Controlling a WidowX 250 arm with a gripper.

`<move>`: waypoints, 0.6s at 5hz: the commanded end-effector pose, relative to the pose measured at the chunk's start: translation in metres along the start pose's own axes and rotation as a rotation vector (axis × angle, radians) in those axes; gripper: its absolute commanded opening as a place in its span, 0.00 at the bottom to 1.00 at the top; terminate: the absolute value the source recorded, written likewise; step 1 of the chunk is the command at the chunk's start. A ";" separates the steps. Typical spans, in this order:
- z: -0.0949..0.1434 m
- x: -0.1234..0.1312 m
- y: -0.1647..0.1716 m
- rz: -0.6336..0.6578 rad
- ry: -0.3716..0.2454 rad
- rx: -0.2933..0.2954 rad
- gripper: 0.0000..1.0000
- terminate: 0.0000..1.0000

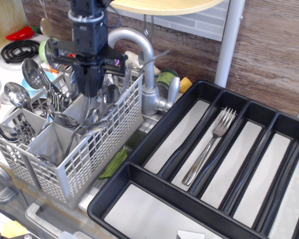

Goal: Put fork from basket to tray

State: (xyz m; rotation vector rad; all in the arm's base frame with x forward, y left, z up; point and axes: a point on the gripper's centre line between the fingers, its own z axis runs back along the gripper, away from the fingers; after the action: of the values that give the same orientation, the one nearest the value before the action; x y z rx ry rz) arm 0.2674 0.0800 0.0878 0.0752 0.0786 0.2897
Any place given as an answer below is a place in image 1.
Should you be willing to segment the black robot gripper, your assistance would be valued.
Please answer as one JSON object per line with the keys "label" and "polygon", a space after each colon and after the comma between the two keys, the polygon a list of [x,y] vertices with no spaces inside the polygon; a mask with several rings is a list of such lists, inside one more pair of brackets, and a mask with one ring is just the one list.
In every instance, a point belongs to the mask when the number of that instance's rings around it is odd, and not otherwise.
{"label": "black robot gripper", "polygon": [[68,18],[73,23],[73,40],[60,40],[54,47],[59,50],[57,62],[73,67],[79,92],[90,98],[102,88],[105,72],[125,75],[128,57],[108,45],[110,3],[71,0]]}

